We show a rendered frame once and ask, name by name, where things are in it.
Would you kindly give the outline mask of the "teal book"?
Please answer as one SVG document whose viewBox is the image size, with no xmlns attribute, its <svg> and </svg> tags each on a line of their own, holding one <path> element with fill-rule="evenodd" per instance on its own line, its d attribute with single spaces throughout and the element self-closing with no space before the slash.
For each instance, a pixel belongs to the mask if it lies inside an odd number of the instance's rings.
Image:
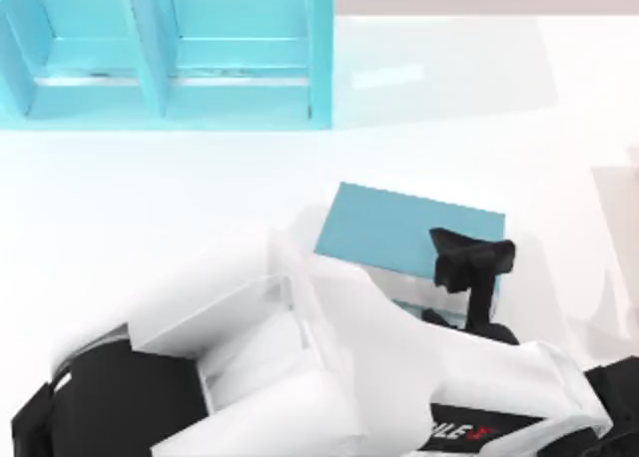
<svg viewBox="0 0 639 457">
<path fill-rule="evenodd" d="M 482 240 L 505 237 L 505 214 L 342 183 L 319 231 L 315 253 L 355 264 L 390 300 L 416 317 L 428 308 L 464 325 L 467 290 L 434 285 L 437 252 L 429 231 Z"/>
</svg>

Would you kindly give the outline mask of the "light blue rack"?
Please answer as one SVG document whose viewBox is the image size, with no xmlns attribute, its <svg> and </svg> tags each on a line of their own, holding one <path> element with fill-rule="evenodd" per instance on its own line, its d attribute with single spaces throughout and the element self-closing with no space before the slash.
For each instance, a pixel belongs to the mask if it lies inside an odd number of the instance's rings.
<svg viewBox="0 0 639 457">
<path fill-rule="evenodd" d="M 326 130 L 334 0 L 0 0 L 0 130 Z"/>
</svg>

